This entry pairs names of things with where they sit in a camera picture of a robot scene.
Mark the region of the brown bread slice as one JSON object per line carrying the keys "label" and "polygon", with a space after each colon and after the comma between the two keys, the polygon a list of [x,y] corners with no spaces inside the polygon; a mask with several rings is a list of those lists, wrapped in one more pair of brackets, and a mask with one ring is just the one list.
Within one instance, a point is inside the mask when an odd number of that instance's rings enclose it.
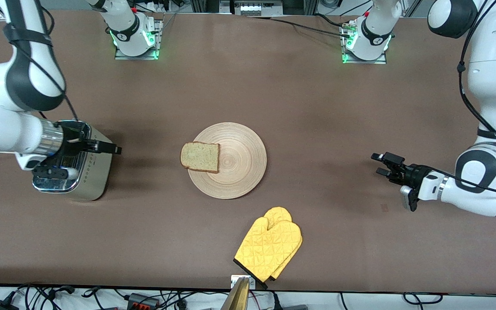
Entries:
{"label": "brown bread slice", "polygon": [[183,145],[180,163],[192,171],[219,172],[220,145],[214,143],[192,142]]}

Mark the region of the round wooden plate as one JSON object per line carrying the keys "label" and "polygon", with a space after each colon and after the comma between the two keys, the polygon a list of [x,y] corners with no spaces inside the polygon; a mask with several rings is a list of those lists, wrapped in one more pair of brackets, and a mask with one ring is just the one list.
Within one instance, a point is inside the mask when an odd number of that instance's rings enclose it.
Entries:
{"label": "round wooden plate", "polygon": [[262,139],[252,129],[235,122],[221,122],[199,133],[196,143],[218,144],[219,171],[188,170],[193,184],[206,195],[235,199],[249,193],[262,180],[267,152]]}

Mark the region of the beige chrome two-slot toaster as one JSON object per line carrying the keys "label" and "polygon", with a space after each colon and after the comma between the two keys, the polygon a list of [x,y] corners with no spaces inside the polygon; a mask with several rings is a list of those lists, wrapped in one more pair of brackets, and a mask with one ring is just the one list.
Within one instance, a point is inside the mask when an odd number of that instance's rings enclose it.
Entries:
{"label": "beige chrome two-slot toaster", "polygon": [[[74,120],[62,120],[58,122],[82,122]],[[93,140],[113,143],[105,135],[91,126],[91,138]],[[53,156],[42,161],[41,166],[56,166]],[[79,202],[90,202],[100,198],[106,188],[109,170],[112,164],[112,154],[96,154],[91,152],[81,152],[73,166],[79,170],[77,179],[59,180],[44,179],[33,176],[32,184],[38,192],[49,194],[63,194],[68,198]]]}

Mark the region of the yellow quilted oven mitt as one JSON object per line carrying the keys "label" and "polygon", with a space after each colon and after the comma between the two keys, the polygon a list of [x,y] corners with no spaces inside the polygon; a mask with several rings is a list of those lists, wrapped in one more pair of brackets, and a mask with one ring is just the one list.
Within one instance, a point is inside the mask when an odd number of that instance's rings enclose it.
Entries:
{"label": "yellow quilted oven mitt", "polygon": [[[268,210],[264,214],[264,218],[267,218],[268,225],[267,229],[271,230],[276,224],[282,221],[292,222],[291,214],[281,206],[276,206]],[[303,238],[300,236],[294,250],[289,254],[289,256],[281,263],[281,265],[270,275],[270,280],[276,281],[276,279],[281,275],[282,271],[285,269],[287,264],[291,261],[292,257],[297,253],[298,249],[301,247]]]}
{"label": "yellow quilted oven mitt", "polygon": [[268,224],[268,218],[257,218],[233,259],[264,289],[268,288],[265,282],[277,278],[273,273],[297,251],[302,242],[301,229],[297,224],[288,220],[282,220],[271,228]]}

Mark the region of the black red connector box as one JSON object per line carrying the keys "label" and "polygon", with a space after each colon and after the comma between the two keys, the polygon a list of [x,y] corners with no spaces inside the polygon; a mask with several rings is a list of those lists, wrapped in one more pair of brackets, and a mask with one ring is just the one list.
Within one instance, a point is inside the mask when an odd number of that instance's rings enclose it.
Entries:
{"label": "black red connector box", "polygon": [[142,294],[127,295],[126,310],[157,310],[160,301],[157,298],[150,298]]}

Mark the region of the brass coloured metal bar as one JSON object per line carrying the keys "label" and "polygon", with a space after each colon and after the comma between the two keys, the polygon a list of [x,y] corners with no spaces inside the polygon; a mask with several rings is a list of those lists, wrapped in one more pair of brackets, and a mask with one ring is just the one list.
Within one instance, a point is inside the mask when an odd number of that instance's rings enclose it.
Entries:
{"label": "brass coloured metal bar", "polygon": [[220,310],[247,310],[250,277],[239,277],[231,288]]}

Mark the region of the white power strip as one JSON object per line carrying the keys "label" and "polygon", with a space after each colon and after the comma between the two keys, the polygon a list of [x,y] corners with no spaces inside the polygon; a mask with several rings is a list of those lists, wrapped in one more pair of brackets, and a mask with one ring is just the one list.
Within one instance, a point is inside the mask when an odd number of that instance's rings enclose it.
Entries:
{"label": "white power strip", "polygon": [[235,0],[234,10],[240,16],[272,17],[283,14],[281,0]]}

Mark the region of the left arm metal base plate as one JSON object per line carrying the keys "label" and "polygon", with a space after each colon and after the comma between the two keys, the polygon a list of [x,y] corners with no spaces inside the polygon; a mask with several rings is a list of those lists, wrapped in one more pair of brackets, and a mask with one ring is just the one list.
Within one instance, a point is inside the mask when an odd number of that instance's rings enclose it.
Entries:
{"label": "left arm metal base plate", "polygon": [[[346,23],[342,23],[339,26],[340,34],[346,35],[346,37],[341,38],[341,53],[342,62],[349,64],[380,64],[385,65],[387,63],[386,50],[388,49],[388,42],[391,39],[389,36],[386,41],[378,46],[373,46],[366,44],[368,41],[364,35],[358,33],[358,24],[356,20],[350,20]],[[378,47],[383,47],[383,51],[380,56],[375,59],[363,59],[360,55],[369,56],[374,51],[377,51]]]}

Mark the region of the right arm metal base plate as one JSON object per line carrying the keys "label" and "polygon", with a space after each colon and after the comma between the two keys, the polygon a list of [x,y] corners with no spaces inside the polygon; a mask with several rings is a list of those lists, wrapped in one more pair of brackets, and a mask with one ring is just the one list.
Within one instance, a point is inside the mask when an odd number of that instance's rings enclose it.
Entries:
{"label": "right arm metal base plate", "polygon": [[118,48],[118,43],[114,41],[115,45],[115,56],[114,59],[119,60],[156,60],[159,59],[161,40],[163,34],[163,20],[154,20],[153,18],[149,18],[153,25],[149,27],[150,31],[143,30],[141,33],[145,36],[145,42],[148,46],[148,49],[144,51],[144,53],[138,56],[128,56],[122,52]]}

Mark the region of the white metal bracket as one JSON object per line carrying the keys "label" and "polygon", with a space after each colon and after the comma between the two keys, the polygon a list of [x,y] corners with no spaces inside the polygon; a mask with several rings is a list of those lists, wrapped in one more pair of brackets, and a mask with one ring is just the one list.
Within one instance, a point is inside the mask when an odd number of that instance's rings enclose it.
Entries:
{"label": "white metal bracket", "polygon": [[231,288],[235,286],[235,284],[241,280],[242,278],[247,278],[249,280],[249,288],[250,290],[255,290],[256,289],[256,281],[253,277],[248,276],[248,275],[232,275],[231,276]]}

